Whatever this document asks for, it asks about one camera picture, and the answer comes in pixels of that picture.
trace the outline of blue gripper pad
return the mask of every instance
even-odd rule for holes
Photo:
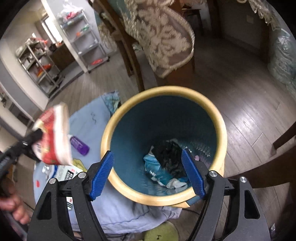
[[[193,160],[187,148],[182,151],[181,160],[194,193],[203,198],[206,195],[204,179],[194,164],[196,160]]]
[[[109,151],[105,159],[101,160],[103,163],[100,166],[98,172],[94,176],[91,183],[91,192],[89,193],[89,197],[92,201],[96,199],[96,197],[100,196],[107,178],[110,174],[110,171],[114,165],[114,154]]]

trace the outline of trash can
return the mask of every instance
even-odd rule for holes
[[[210,170],[224,174],[226,127],[214,104],[179,86],[156,87],[126,101],[109,120],[101,142],[115,156],[109,181],[127,198],[151,206],[186,208],[199,200],[189,184],[168,189],[147,176],[143,157],[157,141],[176,139]]]

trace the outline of human hand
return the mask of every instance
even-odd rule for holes
[[[30,218],[23,206],[21,198],[16,194],[13,182],[5,178],[1,183],[1,187],[9,194],[9,197],[0,197],[0,210],[11,212],[16,221],[21,224],[27,224]]]

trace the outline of yellow rim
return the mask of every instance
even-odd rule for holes
[[[136,104],[150,99],[156,96],[163,96],[163,95],[173,95],[173,96],[180,96],[192,100],[198,103],[211,117],[213,124],[216,129],[216,136],[217,136],[217,149],[213,159],[213,162],[210,166],[210,170],[215,170],[219,172],[222,176],[224,175],[224,159],[226,155],[227,149],[227,133],[224,120],[215,107],[215,105],[205,96],[202,94],[185,87],[179,86],[163,86],[163,87],[156,87],[146,91],[143,91],[128,101],[126,101],[110,118],[101,142],[101,158],[104,156],[106,151],[110,150],[111,145],[111,138],[114,133],[114,130],[121,120],[121,118]],[[178,203],[182,203],[187,201],[188,199],[195,196],[193,188],[190,187],[180,193],[169,195],[169,196],[151,196],[146,195],[140,192],[137,192],[127,186],[116,174],[114,168],[112,168],[110,175],[108,177],[111,184],[124,196],[127,198],[141,203],[145,205],[151,206],[170,206],[175,205]]]

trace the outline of cable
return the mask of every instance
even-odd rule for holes
[[[196,211],[194,211],[194,210],[191,210],[191,209],[186,209],[186,208],[184,208],[183,210],[200,215],[200,213],[198,213],[198,212],[196,212]]]

